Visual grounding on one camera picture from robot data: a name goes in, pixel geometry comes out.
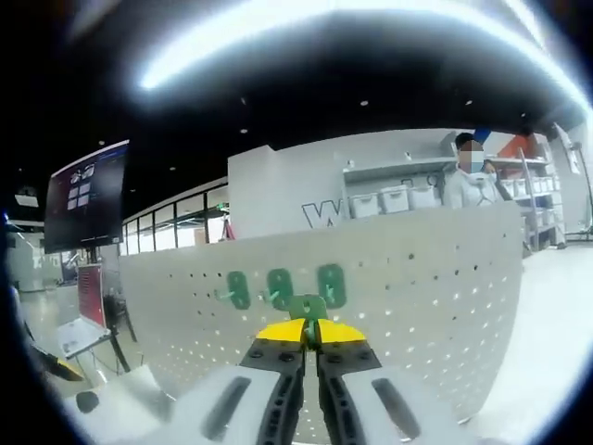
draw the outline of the window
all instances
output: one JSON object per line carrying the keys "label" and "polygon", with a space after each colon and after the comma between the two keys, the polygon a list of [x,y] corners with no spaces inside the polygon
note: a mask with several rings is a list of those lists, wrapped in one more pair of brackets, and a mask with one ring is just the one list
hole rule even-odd
{"label": "window", "polygon": [[120,255],[124,256],[128,254],[128,245],[126,244],[126,224],[121,228],[121,243],[120,243]]}
{"label": "window", "polygon": [[128,255],[138,253],[138,220],[128,222]]}
{"label": "window", "polygon": [[175,221],[173,220],[173,205],[155,212],[155,237],[157,250],[175,248]]}
{"label": "window", "polygon": [[155,241],[152,236],[152,213],[140,217],[140,251],[154,252]]}
{"label": "window", "polygon": [[180,248],[206,244],[204,195],[177,203],[177,245]]}
{"label": "window", "polygon": [[230,224],[228,186],[210,190],[208,192],[208,237],[210,243],[233,239],[233,230],[231,229],[229,232]]}

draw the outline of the glass wall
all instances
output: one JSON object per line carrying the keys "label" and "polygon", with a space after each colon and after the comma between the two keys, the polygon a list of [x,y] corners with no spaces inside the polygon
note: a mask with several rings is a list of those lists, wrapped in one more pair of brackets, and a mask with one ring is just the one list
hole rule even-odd
{"label": "glass wall", "polygon": [[148,213],[145,216],[141,216],[139,219],[140,224],[140,251],[141,252],[154,252],[155,251],[155,238],[153,237],[152,231],[152,213]]}
{"label": "glass wall", "polygon": [[126,237],[128,245],[128,255],[138,253],[138,220],[128,222],[128,236]]}
{"label": "glass wall", "polygon": [[204,195],[189,197],[177,203],[177,247],[206,244]]}
{"label": "glass wall", "polygon": [[173,205],[155,211],[155,238],[157,250],[175,248],[175,219]]}
{"label": "glass wall", "polygon": [[233,239],[229,210],[229,187],[226,185],[208,192],[208,235],[210,243]]}
{"label": "glass wall", "polygon": [[125,242],[120,246],[121,255],[234,239],[228,186],[186,197],[151,211],[125,224],[123,235]]}

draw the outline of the fluorescent light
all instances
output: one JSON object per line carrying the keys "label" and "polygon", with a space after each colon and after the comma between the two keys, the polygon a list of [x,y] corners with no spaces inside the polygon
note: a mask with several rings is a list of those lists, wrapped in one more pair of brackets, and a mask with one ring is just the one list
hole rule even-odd
{"label": "fluorescent light", "polygon": [[205,23],[195,25],[168,45],[150,64],[141,85],[155,88],[217,51],[265,31],[334,11],[412,11],[433,14],[477,28],[514,48],[537,65],[583,110],[590,113],[587,97],[556,63],[536,45],[478,10],[447,0],[252,0]]}
{"label": "fluorescent light", "polygon": [[39,207],[37,197],[30,197],[29,195],[15,195],[15,199],[20,206],[25,207]]}
{"label": "fluorescent light", "polygon": [[529,31],[532,35],[534,40],[543,48],[546,49],[546,42],[544,41],[544,36],[541,33],[541,30],[537,26],[536,17],[531,10],[524,5],[521,0],[504,0],[504,3],[512,9],[517,19],[521,21],[525,28]]}

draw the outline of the white shirt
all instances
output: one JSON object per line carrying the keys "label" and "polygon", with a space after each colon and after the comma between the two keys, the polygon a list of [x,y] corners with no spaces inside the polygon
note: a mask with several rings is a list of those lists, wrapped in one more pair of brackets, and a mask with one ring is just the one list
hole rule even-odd
{"label": "white shirt", "polygon": [[459,168],[448,178],[443,198],[445,205],[453,209],[489,206],[502,201],[489,175],[469,174]]}

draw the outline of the blue object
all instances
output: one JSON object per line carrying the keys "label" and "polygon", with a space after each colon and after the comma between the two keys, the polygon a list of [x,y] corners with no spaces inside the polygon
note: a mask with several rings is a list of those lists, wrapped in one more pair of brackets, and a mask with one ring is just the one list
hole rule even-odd
{"label": "blue object", "polygon": [[492,131],[487,128],[476,128],[473,132],[473,139],[475,139],[476,142],[483,144],[491,133]]}

